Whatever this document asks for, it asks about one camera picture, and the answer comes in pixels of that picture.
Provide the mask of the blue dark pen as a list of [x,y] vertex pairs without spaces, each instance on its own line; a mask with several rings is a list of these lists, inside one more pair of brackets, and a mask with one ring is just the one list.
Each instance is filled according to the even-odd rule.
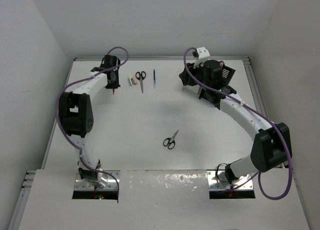
[[156,70],[153,69],[153,88],[156,88],[157,80],[156,80]]

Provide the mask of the black handled scissors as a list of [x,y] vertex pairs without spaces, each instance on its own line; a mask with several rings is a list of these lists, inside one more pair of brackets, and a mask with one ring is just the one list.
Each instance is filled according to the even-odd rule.
[[172,150],[176,145],[175,137],[176,137],[178,132],[179,132],[179,130],[177,130],[171,137],[168,137],[168,138],[164,139],[164,141],[162,143],[163,146],[167,147],[169,150]]

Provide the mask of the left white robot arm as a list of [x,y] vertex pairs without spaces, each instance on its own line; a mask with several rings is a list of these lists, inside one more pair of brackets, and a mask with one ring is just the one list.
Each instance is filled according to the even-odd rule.
[[67,86],[80,84],[79,87],[73,91],[64,90],[58,97],[57,122],[66,139],[75,148],[80,178],[92,185],[104,185],[107,182],[99,158],[87,146],[89,132],[94,126],[92,100],[101,89],[114,90],[120,86],[120,65],[118,57],[105,55],[100,66],[90,71],[88,78]]

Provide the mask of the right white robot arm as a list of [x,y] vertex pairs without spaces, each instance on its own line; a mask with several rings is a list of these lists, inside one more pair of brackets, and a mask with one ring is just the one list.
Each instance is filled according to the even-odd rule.
[[224,176],[229,183],[253,172],[267,172],[292,156],[288,126],[266,120],[246,105],[237,91],[229,86],[234,73],[235,70],[222,61],[207,60],[199,67],[187,63],[179,74],[184,86],[200,85],[200,97],[233,118],[253,140],[248,156],[227,164]]

